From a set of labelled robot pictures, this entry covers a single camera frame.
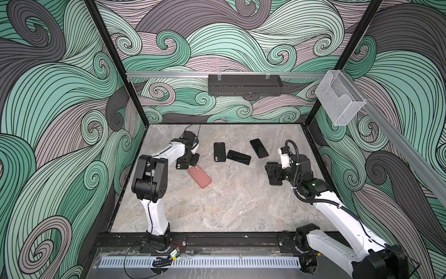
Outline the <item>aluminium back wall rail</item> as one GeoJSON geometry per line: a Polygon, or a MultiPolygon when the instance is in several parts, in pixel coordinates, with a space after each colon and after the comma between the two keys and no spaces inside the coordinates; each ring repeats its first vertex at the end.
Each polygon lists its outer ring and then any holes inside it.
{"type": "Polygon", "coordinates": [[[311,72],[179,72],[179,71],[152,71],[141,72],[132,71],[126,72],[126,77],[129,79],[205,79],[209,75],[217,75],[219,78],[227,75],[237,76],[264,76],[268,79],[271,75],[279,75],[283,79],[322,79],[325,72],[311,73],[311,72]]]}

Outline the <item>aluminium right wall rail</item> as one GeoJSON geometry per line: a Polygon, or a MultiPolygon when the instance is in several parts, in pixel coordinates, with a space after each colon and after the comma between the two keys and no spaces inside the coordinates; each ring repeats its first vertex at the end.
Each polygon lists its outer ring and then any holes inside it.
{"type": "Polygon", "coordinates": [[[346,91],[354,99],[365,102],[362,109],[375,121],[401,157],[412,166],[416,176],[422,180],[426,188],[442,205],[445,205],[446,182],[430,162],[404,137],[403,117],[398,113],[397,102],[392,100],[383,86],[369,78],[360,78],[357,82],[345,72],[342,72],[341,77],[346,91]]]}

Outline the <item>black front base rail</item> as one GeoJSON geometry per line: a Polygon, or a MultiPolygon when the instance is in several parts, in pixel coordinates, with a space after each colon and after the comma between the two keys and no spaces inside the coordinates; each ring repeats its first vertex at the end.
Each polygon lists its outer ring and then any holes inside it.
{"type": "Polygon", "coordinates": [[[103,232],[94,241],[93,248],[140,248],[144,252],[165,251],[179,248],[181,252],[194,253],[206,248],[271,248],[281,253],[300,254],[311,248],[301,233],[279,232],[171,232],[164,239],[156,240],[144,232],[103,232]]]}

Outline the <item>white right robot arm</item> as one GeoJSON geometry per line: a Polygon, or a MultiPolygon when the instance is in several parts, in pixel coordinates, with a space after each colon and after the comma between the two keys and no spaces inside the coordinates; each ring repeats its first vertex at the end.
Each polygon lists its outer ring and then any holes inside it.
{"type": "Polygon", "coordinates": [[[286,140],[278,153],[279,163],[265,165],[269,183],[280,186],[283,181],[289,182],[296,198],[323,213],[346,241],[343,244],[315,224],[299,227],[294,242],[302,272],[315,272],[317,258],[323,255],[353,279],[409,279],[415,274],[410,263],[416,261],[367,228],[324,180],[316,179],[309,158],[299,153],[293,140],[286,140]]]}

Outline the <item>black phone ribbed back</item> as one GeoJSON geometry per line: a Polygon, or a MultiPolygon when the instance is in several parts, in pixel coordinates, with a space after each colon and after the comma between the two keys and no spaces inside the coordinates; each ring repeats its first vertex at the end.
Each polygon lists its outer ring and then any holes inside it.
{"type": "Polygon", "coordinates": [[[226,156],[227,159],[233,160],[244,165],[250,165],[252,157],[237,151],[229,150],[226,156]]]}

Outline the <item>pink phone case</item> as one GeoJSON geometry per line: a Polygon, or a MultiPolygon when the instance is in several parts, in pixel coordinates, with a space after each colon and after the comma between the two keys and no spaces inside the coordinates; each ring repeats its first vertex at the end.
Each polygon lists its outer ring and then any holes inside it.
{"type": "Polygon", "coordinates": [[[199,165],[191,166],[187,172],[201,189],[205,189],[212,183],[212,179],[199,165]]]}

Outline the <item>black phone case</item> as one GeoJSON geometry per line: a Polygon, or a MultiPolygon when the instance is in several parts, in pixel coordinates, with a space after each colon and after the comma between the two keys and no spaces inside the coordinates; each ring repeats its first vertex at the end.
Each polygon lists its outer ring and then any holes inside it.
{"type": "Polygon", "coordinates": [[[225,143],[217,142],[213,144],[214,147],[214,161],[215,162],[226,162],[226,149],[225,143]]]}
{"type": "Polygon", "coordinates": [[[183,159],[178,158],[175,165],[177,170],[188,170],[189,163],[184,161],[183,159]]]}

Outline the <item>clear plastic wall bin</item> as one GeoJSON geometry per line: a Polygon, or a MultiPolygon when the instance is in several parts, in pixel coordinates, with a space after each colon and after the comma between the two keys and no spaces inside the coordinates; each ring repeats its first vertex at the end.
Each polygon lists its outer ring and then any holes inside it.
{"type": "Polygon", "coordinates": [[[354,80],[341,70],[327,71],[315,94],[334,126],[348,125],[366,104],[354,80]]]}

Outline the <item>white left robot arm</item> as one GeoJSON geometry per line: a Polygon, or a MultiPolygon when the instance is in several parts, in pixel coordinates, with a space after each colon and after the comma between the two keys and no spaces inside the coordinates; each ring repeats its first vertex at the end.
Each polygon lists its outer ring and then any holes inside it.
{"type": "Polygon", "coordinates": [[[196,152],[198,146],[198,134],[184,131],[181,137],[172,139],[159,152],[138,158],[131,190],[144,208],[148,241],[165,247],[170,245],[170,224],[163,201],[168,187],[168,170],[173,163],[180,167],[196,166],[199,160],[196,152]]]}

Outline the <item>black wall tray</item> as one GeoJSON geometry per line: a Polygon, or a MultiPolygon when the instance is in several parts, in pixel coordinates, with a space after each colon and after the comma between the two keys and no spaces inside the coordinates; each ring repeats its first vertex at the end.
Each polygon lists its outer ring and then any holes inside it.
{"type": "Polygon", "coordinates": [[[283,90],[283,82],[279,75],[237,76],[217,75],[208,77],[208,93],[211,96],[279,96],[283,90]]]}

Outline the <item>aluminium wall rail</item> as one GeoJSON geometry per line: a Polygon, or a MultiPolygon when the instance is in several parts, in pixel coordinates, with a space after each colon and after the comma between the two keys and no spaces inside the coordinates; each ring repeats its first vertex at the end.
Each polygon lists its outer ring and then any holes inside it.
{"type": "Polygon", "coordinates": [[[362,109],[375,121],[401,157],[412,166],[416,176],[422,180],[426,188],[442,205],[445,205],[446,182],[430,162],[404,137],[403,117],[398,113],[397,102],[392,100],[383,86],[369,78],[360,78],[357,82],[345,72],[342,72],[341,77],[346,91],[354,99],[365,102],[362,109]]]}
{"type": "Polygon", "coordinates": [[[132,71],[126,72],[126,77],[129,79],[205,79],[209,75],[217,75],[219,78],[227,75],[237,76],[264,76],[268,79],[271,75],[279,75],[283,79],[322,79],[325,72],[311,73],[311,72],[179,72],[179,71],[152,71],[141,72],[132,71]]]}

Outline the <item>black phone glossy screen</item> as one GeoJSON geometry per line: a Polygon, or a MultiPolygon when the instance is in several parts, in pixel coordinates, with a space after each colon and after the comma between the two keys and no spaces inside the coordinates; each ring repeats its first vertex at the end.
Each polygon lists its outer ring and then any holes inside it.
{"type": "Polygon", "coordinates": [[[250,140],[250,144],[259,159],[266,158],[269,156],[268,151],[266,150],[265,146],[263,145],[263,143],[259,138],[250,140]]]}

